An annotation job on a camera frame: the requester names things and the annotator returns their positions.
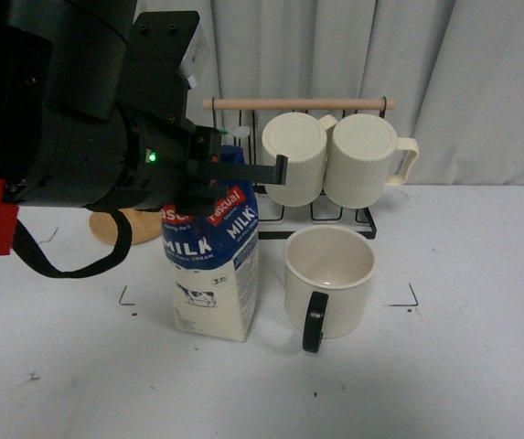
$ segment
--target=white curtain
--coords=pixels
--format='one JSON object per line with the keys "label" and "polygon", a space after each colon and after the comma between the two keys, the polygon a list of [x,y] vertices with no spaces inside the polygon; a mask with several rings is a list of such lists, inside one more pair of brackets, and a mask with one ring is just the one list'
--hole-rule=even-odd
{"label": "white curtain", "polygon": [[524,2],[140,0],[137,12],[189,9],[212,48],[189,94],[196,123],[212,123],[212,96],[386,95],[398,102],[386,119],[421,148],[410,183],[524,185]]}

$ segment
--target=mug rack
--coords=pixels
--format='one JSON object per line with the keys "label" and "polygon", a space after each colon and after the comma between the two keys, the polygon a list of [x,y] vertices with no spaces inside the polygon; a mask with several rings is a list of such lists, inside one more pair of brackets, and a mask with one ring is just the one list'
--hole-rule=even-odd
{"label": "mug rack", "polygon": [[[213,126],[224,135],[224,143],[232,137],[234,145],[243,148],[247,163],[258,165],[259,134],[269,119],[281,112],[333,112],[344,118],[348,113],[379,111],[384,118],[386,111],[394,110],[396,102],[381,99],[215,99],[203,101],[203,109],[212,113]],[[218,112],[238,112],[238,126],[230,134],[218,127]],[[267,195],[265,186],[253,185],[260,211],[259,234],[261,240],[285,240],[292,233],[313,224],[340,224],[350,227],[369,240],[377,234],[375,221],[369,208],[346,209],[334,204],[322,191],[307,206],[290,208],[275,203]]]}

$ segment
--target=black mug handle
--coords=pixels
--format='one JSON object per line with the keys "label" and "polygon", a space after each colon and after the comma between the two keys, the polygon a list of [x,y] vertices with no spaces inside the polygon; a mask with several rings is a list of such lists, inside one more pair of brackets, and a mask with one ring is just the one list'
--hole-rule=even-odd
{"label": "black mug handle", "polygon": [[313,291],[306,310],[305,331],[302,337],[302,349],[316,353],[323,340],[323,322],[325,321],[328,294]]}

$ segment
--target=cup rim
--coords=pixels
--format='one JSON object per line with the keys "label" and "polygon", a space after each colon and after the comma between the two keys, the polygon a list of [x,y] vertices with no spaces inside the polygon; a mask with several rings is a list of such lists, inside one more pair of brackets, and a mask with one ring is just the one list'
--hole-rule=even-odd
{"label": "cup rim", "polygon": [[[300,273],[298,270],[296,270],[294,268],[294,266],[292,265],[292,263],[290,262],[290,260],[288,259],[288,256],[287,256],[288,255],[288,249],[290,248],[290,245],[292,244],[292,242],[298,236],[300,236],[300,235],[302,235],[305,232],[308,232],[310,230],[316,230],[316,229],[341,230],[341,231],[347,233],[349,236],[352,236],[353,239],[358,239],[359,241],[362,241],[367,246],[369,251],[371,252],[371,257],[373,259],[373,264],[371,265],[371,268],[369,269],[368,273],[366,275],[364,275],[363,277],[357,279],[357,281],[355,281],[355,282],[351,282],[351,283],[348,283],[348,284],[328,285],[328,284],[320,284],[320,283],[310,279],[309,277],[304,276],[302,273]],[[364,237],[360,233],[358,233],[358,232],[356,232],[356,231],[354,231],[354,230],[352,230],[352,229],[350,229],[348,227],[338,226],[336,224],[313,225],[313,226],[305,227],[303,229],[295,231],[286,240],[286,243],[285,243],[285,245],[283,247],[283,258],[284,258],[284,261],[286,263],[286,267],[292,273],[294,273],[296,275],[296,277],[298,277],[299,279],[304,281],[306,284],[312,285],[312,286],[314,286],[316,288],[320,288],[320,289],[323,289],[323,290],[328,290],[328,291],[346,290],[348,288],[354,288],[354,287],[356,287],[358,285],[364,284],[373,275],[373,273],[375,272],[375,269],[376,269],[376,267],[378,265],[378,256],[375,253],[375,250],[374,250],[373,246],[369,243],[369,240],[366,237]]]}

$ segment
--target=wooden base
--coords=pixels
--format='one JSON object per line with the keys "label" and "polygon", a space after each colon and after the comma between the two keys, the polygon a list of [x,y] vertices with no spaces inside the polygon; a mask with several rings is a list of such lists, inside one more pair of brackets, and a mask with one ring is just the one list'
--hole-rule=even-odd
{"label": "wooden base", "polygon": [[[121,209],[132,226],[132,245],[151,241],[162,236],[162,218],[158,212],[142,212],[134,209]],[[106,244],[115,244],[117,226],[108,213],[93,212],[89,227],[95,238]]]}

